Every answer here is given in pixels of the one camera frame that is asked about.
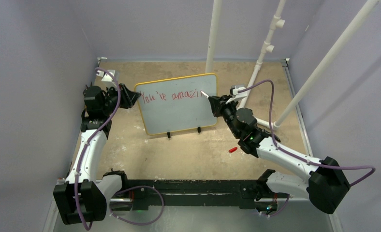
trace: whiteboard surface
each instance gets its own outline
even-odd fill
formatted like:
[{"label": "whiteboard surface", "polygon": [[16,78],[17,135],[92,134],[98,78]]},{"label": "whiteboard surface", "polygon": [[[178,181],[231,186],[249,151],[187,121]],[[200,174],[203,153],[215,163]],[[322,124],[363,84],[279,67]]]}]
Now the whiteboard surface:
[{"label": "whiteboard surface", "polygon": [[135,91],[148,135],[213,126],[217,122],[201,91],[217,95],[213,73],[139,83]]}]

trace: red object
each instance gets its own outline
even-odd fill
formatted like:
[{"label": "red object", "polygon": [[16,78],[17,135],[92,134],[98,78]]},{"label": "red object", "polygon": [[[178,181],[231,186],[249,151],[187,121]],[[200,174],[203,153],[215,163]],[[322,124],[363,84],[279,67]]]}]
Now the red object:
[{"label": "red object", "polygon": [[232,148],[232,149],[229,150],[229,153],[232,153],[232,152],[234,152],[234,151],[236,151],[236,150],[237,150],[237,147],[234,147],[234,148]]}]

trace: yellow frame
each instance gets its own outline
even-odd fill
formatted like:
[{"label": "yellow frame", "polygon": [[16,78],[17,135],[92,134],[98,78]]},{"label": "yellow frame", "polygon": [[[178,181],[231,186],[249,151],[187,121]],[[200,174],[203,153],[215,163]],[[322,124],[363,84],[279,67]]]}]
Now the yellow frame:
[{"label": "yellow frame", "polygon": [[[163,79],[163,80],[159,80],[159,81],[142,82],[142,83],[138,83],[138,84],[135,85],[135,87],[134,87],[134,91],[136,92],[136,87],[138,87],[138,86],[140,86],[140,85],[147,85],[147,84],[153,84],[153,83],[164,82],[164,81],[174,81],[174,80],[179,80],[179,79],[186,79],[186,78],[193,78],[193,77],[207,76],[207,75],[214,75],[214,76],[215,76],[215,78],[216,78],[216,95],[217,95],[217,94],[218,94],[218,88],[219,88],[219,85],[218,85],[218,76],[216,76],[216,74],[214,74],[214,73],[212,73],[212,72],[211,72],[211,73],[198,74],[198,75],[192,75],[192,76],[183,76],[183,77],[175,77],[175,78],[170,78],[170,79]],[[149,135],[149,136],[158,135],[158,134],[165,134],[166,132],[163,132],[163,133],[157,133],[157,134],[149,134],[149,133],[148,133],[147,125],[146,125],[146,123],[145,123],[144,116],[142,115],[141,104],[140,104],[139,102],[138,102],[138,105],[139,105],[139,111],[141,112],[142,122],[143,122],[144,127],[145,127],[145,133],[147,133],[147,135]],[[215,126],[217,123],[218,123],[218,119],[216,118],[216,123],[215,123],[215,124],[208,125],[208,126],[203,126],[203,127],[201,127],[201,128],[205,128],[205,127],[213,127],[213,126]],[[197,127],[195,127],[195,128],[189,128],[189,129],[183,129],[183,130],[170,131],[170,133],[173,133],[173,132],[180,132],[180,131],[188,131],[188,130],[193,130],[193,129],[197,129]]]}]

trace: pvc pipe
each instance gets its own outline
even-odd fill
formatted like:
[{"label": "pvc pipe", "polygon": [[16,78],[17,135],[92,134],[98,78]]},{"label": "pvc pipe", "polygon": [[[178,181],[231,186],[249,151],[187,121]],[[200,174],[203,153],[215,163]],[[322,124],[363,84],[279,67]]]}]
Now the pvc pipe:
[{"label": "pvc pipe", "polygon": [[[253,69],[252,76],[250,77],[248,87],[250,87],[254,84],[256,77],[257,77],[257,73],[259,72],[259,70],[263,64],[264,55],[267,52],[271,53],[273,51],[274,46],[271,45],[270,42],[272,40],[272,37],[273,37],[273,34],[274,34],[276,28],[282,28],[284,25],[285,21],[280,19],[280,15],[281,15],[281,12],[283,11],[285,3],[286,3],[286,0],[280,0],[280,2],[279,2],[278,8],[276,9],[276,13],[273,16],[272,22],[270,23],[270,29],[269,29],[269,32],[267,33],[266,40],[263,42],[262,49],[260,50],[259,58],[256,61],[256,65]],[[248,96],[245,97],[244,99],[242,99],[238,108],[245,107],[246,101],[248,100],[248,97],[249,97],[249,94],[250,94],[250,90],[248,91]]]},{"label": "pvc pipe", "polygon": [[213,68],[213,55],[215,54],[216,35],[219,28],[220,12],[222,10],[222,0],[213,1],[212,20],[210,22],[209,43],[207,46],[205,73],[211,73]]},{"label": "pvc pipe", "polygon": [[360,9],[357,15],[353,18],[344,32],[340,35],[334,45],[330,48],[319,65],[315,68],[308,80],[300,88],[296,96],[292,99],[286,109],[283,111],[279,119],[274,123],[275,129],[279,128],[282,122],[286,119],[287,115],[296,107],[299,101],[305,96],[313,84],[319,79],[320,74],[327,68],[327,66],[333,61],[337,54],[341,51],[344,45],[354,35],[354,33],[360,28],[360,26],[367,19],[370,12],[377,6],[381,0],[367,0],[364,6]]}]

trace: gray wall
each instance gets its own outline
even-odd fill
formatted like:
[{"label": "gray wall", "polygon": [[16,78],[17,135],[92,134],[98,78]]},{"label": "gray wall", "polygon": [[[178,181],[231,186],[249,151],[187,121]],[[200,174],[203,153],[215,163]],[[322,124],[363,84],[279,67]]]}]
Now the gray wall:
[{"label": "gray wall", "polygon": [[[365,0],[325,0],[290,60],[298,91]],[[381,3],[300,102],[313,153],[373,164],[338,208],[345,231],[381,231]],[[346,171],[350,181],[366,171]]]},{"label": "gray wall", "polygon": [[[213,0],[70,0],[95,55],[113,59],[206,59]],[[215,58],[259,56],[278,0],[223,1]],[[296,50],[322,0],[288,0],[266,60]]]},{"label": "gray wall", "polygon": [[0,231],[41,231],[96,58],[67,1],[0,0]]}]

